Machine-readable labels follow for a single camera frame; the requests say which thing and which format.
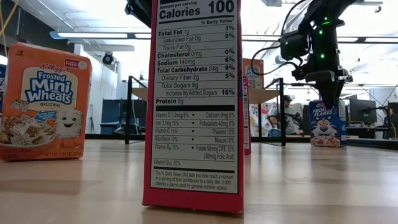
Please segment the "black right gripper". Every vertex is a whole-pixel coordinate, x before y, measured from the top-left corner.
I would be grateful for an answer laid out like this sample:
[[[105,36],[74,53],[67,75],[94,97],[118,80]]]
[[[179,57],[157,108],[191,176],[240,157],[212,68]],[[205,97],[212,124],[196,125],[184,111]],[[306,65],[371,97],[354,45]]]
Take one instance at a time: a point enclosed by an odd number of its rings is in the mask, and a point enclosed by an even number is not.
[[[297,80],[316,82],[316,87],[327,109],[332,109],[341,95],[345,80],[351,81],[351,75],[344,68],[330,70],[318,68],[313,60],[302,65],[294,64],[292,76]]]

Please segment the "orange Mini Wheats cereal box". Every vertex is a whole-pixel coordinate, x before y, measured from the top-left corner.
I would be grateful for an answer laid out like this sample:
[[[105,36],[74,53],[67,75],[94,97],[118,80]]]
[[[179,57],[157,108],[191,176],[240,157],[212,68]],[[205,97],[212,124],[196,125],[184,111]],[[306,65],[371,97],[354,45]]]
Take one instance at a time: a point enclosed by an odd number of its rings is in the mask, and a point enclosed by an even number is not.
[[[243,59],[243,75],[248,79],[248,87],[250,89],[262,89],[264,87],[264,61],[250,58]]]
[[[12,44],[2,98],[0,160],[83,157],[91,76],[86,57]]]

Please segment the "red Froot Loops cereal box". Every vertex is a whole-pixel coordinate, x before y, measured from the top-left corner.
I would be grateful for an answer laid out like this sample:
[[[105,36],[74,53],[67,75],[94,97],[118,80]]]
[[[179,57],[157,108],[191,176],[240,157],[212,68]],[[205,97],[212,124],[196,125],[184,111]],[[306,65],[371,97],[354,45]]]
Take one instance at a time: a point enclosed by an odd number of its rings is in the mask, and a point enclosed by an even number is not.
[[[241,0],[153,0],[143,204],[244,210]]]
[[[243,106],[244,106],[244,154],[251,154],[251,128],[249,115],[248,79],[243,78]]]

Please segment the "black computer monitor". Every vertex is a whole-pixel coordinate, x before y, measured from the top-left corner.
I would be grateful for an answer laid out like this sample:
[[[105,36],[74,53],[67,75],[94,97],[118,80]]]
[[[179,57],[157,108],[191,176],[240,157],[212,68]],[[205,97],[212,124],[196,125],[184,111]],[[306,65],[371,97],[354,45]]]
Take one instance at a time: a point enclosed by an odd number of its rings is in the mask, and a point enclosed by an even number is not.
[[[351,122],[375,123],[377,121],[376,102],[371,100],[349,100]]]

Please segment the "person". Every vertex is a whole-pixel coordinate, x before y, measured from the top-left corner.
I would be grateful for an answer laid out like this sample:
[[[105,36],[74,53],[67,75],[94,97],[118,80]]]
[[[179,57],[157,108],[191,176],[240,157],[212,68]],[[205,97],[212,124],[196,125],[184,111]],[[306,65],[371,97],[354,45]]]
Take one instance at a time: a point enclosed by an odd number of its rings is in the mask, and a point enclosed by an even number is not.
[[[387,128],[384,132],[384,139],[398,139],[398,114],[396,114],[390,106],[383,107],[385,114],[382,128]]]
[[[295,112],[291,107],[290,104],[292,102],[292,99],[289,95],[284,95],[283,96],[284,100],[284,119],[285,119],[285,134],[286,135],[301,135],[303,134],[302,127],[303,127],[303,122],[302,122],[302,117],[299,112]],[[276,118],[279,122],[278,128],[282,128],[282,125],[280,123],[281,117],[280,114],[278,113],[276,115]]]

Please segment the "floral patterned cloth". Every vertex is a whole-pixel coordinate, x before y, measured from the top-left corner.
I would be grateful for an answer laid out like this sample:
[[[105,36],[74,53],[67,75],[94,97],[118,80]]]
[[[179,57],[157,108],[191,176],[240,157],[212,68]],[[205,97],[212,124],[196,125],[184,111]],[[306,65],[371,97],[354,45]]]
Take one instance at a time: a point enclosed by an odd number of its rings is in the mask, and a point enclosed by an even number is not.
[[[251,136],[259,136],[259,128],[263,137],[268,137],[268,132],[274,128],[278,128],[279,122],[276,118],[278,114],[277,104],[263,103],[261,105],[261,124],[259,124],[259,107],[258,105],[249,105],[250,124],[251,124]]]

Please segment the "dark blue partition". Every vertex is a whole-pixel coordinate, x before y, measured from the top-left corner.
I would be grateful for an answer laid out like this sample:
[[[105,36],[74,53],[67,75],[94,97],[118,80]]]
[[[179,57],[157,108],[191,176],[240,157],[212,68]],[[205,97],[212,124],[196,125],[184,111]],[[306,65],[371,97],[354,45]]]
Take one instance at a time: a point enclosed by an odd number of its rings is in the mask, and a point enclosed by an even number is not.
[[[103,100],[100,122],[101,134],[123,134],[127,120],[128,100]],[[132,100],[130,112],[130,134],[146,131],[147,102]]]

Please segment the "linear ceiling light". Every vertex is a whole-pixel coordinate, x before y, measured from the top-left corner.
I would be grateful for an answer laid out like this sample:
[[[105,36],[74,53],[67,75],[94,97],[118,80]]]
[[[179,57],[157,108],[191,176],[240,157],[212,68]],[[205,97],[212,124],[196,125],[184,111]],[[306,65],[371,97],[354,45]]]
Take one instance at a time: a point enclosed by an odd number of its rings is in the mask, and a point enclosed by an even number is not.
[[[121,40],[141,39],[149,40],[150,33],[135,32],[57,32],[51,31],[53,39],[99,39],[99,40]],[[246,42],[278,42],[278,35],[249,35],[243,34],[242,40]],[[338,36],[339,44],[398,44],[398,36]]]

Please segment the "wooden shelf black metal frame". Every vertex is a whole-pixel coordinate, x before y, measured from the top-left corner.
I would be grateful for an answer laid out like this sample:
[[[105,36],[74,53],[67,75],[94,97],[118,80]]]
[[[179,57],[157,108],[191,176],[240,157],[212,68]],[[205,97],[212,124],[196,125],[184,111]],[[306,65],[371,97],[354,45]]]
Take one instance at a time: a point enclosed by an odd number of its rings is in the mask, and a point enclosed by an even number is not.
[[[129,100],[132,99],[132,96],[136,96],[139,99],[142,99],[144,101],[148,101],[148,89],[147,87],[141,83],[140,80],[137,80],[133,76],[128,77],[128,81],[124,81],[124,83],[127,83],[127,98]],[[264,114],[263,113],[263,104],[273,100],[274,98],[280,98],[283,100],[283,94],[281,93],[281,90],[266,90],[266,89],[249,89],[248,88],[248,93],[247,93],[247,101],[248,105],[257,105],[257,122],[255,123],[253,119],[250,119],[250,125],[254,127],[255,124],[257,124],[257,132],[254,132],[254,134],[257,133],[257,135],[251,136],[251,142],[261,142],[261,143],[281,143],[281,146],[285,146],[287,143],[287,137],[285,136],[286,134],[284,133],[285,128],[282,128],[283,131],[279,136],[277,135],[272,135],[269,136],[269,133],[271,133],[271,130],[267,132],[267,134],[264,134],[263,131],[266,130],[263,125],[266,123],[265,119],[267,118],[268,123],[271,125],[272,123],[269,121],[268,117],[271,117],[271,114]]]

